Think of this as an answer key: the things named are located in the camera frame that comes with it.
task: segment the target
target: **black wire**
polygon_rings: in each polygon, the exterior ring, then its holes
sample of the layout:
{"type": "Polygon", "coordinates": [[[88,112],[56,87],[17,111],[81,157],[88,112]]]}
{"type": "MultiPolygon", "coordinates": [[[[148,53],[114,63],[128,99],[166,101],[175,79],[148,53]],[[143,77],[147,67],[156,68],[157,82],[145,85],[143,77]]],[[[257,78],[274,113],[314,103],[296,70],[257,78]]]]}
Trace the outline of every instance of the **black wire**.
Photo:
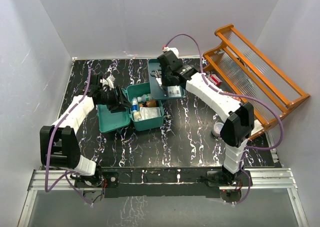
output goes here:
{"type": "Polygon", "coordinates": [[[94,202],[96,202],[96,200],[97,200],[99,197],[101,197],[101,196],[103,196],[103,194],[98,195],[98,196],[94,199],[94,201],[92,201],[92,204],[93,204],[94,202]]]}

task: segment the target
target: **teal toolbox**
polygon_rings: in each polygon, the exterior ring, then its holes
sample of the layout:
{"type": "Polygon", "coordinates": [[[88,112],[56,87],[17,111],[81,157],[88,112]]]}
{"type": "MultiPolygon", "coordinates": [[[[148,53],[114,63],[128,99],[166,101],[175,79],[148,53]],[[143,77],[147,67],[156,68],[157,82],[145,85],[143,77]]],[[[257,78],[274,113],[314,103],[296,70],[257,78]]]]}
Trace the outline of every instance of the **teal toolbox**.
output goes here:
{"type": "MultiPolygon", "coordinates": [[[[140,83],[129,85],[126,90],[123,90],[128,100],[132,102],[133,97],[139,97],[144,94],[150,93],[150,84],[140,83]]],[[[126,127],[130,124],[131,120],[133,121],[134,128],[137,131],[145,131],[153,128],[159,128],[164,123],[165,111],[160,100],[157,100],[159,103],[159,108],[161,116],[157,118],[151,118],[141,121],[134,121],[134,117],[130,109],[125,112],[111,113],[106,105],[98,105],[98,117],[99,117],[99,128],[103,133],[115,131],[126,127]]]]}

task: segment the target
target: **black marble table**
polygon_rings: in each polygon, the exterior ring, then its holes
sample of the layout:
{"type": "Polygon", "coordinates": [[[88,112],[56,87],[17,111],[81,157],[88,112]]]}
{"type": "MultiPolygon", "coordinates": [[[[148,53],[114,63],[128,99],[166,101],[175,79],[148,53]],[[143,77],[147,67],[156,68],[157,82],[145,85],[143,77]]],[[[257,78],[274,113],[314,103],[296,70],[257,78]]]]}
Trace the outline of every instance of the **black marble table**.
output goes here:
{"type": "MultiPolygon", "coordinates": [[[[92,73],[112,74],[115,84],[122,88],[149,81],[147,59],[94,59],[76,60],[72,66],[69,83],[60,114],[68,108],[79,88],[85,86],[88,68],[92,73]]],[[[185,63],[199,65],[199,59],[184,59],[185,63]]],[[[225,91],[232,90],[222,84],[225,91]]],[[[133,123],[109,133],[101,133],[97,110],[83,121],[77,132],[81,153],[97,161],[102,167],[220,167],[224,161],[224,142],[212,135],[219,116],[202,100],[191,93],[184,98],[168,100],[164,104],[164,123],[160,128],[136,131],[133,123]]],[[[248,145],[266,147],[263,134],[248,145]]],[[[250,150],[245,165],[274,167],[270,151],[250,150]]]]}

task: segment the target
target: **scissors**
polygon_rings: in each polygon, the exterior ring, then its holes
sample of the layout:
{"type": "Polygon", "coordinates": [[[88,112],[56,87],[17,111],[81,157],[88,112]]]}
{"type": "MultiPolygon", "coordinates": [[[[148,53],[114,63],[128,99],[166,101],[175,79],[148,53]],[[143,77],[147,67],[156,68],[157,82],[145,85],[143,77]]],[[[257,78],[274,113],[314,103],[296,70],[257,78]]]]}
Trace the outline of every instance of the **scissors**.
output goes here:
{"type": "Polygon", "coordinates": [[[167,92],[165,91],[165,89],[162,87],[162,80],[161,80],[161,69],[154,69],[150,71],[150,75],[155,77],[156,82],[159,85],[159,88],[162,90],[162,92],[164,93],[164,96],[167,96],[167,92]]]}

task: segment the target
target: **purple cable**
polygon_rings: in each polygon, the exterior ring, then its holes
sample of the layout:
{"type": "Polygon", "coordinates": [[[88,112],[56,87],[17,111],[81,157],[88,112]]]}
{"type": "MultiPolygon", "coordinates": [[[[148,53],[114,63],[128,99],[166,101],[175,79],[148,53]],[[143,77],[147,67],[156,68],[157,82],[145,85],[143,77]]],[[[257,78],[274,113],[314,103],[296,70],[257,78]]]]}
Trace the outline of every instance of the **purple cable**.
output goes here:
{"type": "MultiPolygon", "coordinates": [[[[199,48],[199,45],[198,45],[197,41],[196,41],[193,37],[191,37],[190,35],[185,34],[185,33],[180,33],[180,34],[177,34],[176,36],[174,36],[173,38],[171,38],[165,46],[167,47],[167,46],[170,44],[170,42],[171,42],[173,39],[175,39],[176,37],[178,37],[178,36],[187,36],[187,37],[189,37],[190,39],[193,40],[193,42],[195,43],[195,45],[196,45],[196,47],[197,47],[197,49],[198,49],[198,52],[199,52],[200,71],[201,71],[201,74],[202,74],[202,79],[203,79],[203,81],[209,86],[210,89],[212,89],[212,90],[215,91],[215,92],[218,92],[218,90],[216,90],[214,87],[211,86],[211,84],[209,84],[209,82],[208,82],[208,80],[207,80],[207,78],[206,78],[206,76],[205,76],[205,74],[204,74],[204,68],[203,68],[203,65],[202,65],[202,52],[200,51],[200,48],[199,48]]],[[[257,98],[254,98],[254,97],[251,97],[251,96],[246,96],[246,95],[241,95],[241,94],[226,93],[226,92],[218,92],[218,94],[223,95],[223,96],[240,97],[240,98],[245,98],[245,99],[248,99],[248,100],[255,101],[255,102],[259,103],[260,105],[266,107],[266,108],[274,115],[275,119],[276,119],[276,120],[278,121],[278,123],[279,123],[279,127],[280,127],[280,138],[279,138],[278,142],[277,142],[274,146],[271,146],[271,147],[247,146],[245,149],[253,149],[253,150],[260,150],[260,151],[269,151],[269,150],[272,150],[272,149],[274,149],[274,148],[276,148],[276,147],[278,147],[278,146],[280,145],[280,143],[281,143],[282,140],[284,139],[284,134],[285,134],[284,126],[283,126],[283,124],[282,124],[282,122],[281,122],[281,119],[280,119],[279,116],[277,115],[277,113],[274,112],[266,103],[264,103],[263,101],[261,101],[261,100],[259,100],[259,99],[257,99],[257,98]]],[[[250,176],[248,175],[248,173],[245,172],[244,169],[242,169],[242,162],[244,161],[245,155],[246,155],[245,152],[243,152],[243,155],[242,155],[241,160],[240,160],[240,162],[239,162],[239,168],[240,168],[240,171],[247,176],[249,184],[248,184],[248,190],[247,190],[245,196],[244,196],[241,200],[239,200],[239,201],[237,202],[238,204],[241,203],[241,202],[243,202],[243,201],[248,197],[249,192],[250,192],[251,178],[250,178],[250,176]]]]}
{"type": "Polygon", "coordinates": [[[52,133],[51,133],[51,136],[50,136],[50,140],[49,140],[49,145],[48,145],[48,152],[47,152],[47,156],[46,156],[46,163],[45,163],[45,179],[44,179],[44,190],[45,192],[50,192],[54,187],[55,185],[63,178],[65,177],[66,180],[68,181],[69,185],[84,199],[84,201],[86,201],[87,203],[89,204],[93,204],[90,200],[86,199],[77,189],[76,187],[70,182],[70,180],[68,179],[68,174],[73,174],[74,172],[73,171],[66,171],[64,174],[62,174],[49,188],[48,188],[48,182],[49,182],[49,167],[50,167],[50,157],[51,157],[51,149],[52,149],[52,145],[54,143],[54,137],[55,137],[55,134],[59,128],[59,126],[62,124],[62,122],[68,117],[68,115],[75,109],[75,107],[80,103],[82,102],[86,95],[87,95],[87,92],[88,92],[88,89],[89,89],[89,85],[90,85],[90,78],[91,78],[91,67],[92,67],[92,63],[91,65],[89,66],[88,68],[88,78],[87,78],[87,83],[86,83],[86,87],[85,87],[85,90],[84,90],[84,94],[83,94],[83,97],[79,100],[78,103],[75,103],[71,108],[70,110],[68,111],[68,113],[66,113],[61,119],[60,121],[55,125],[52,133]]]}

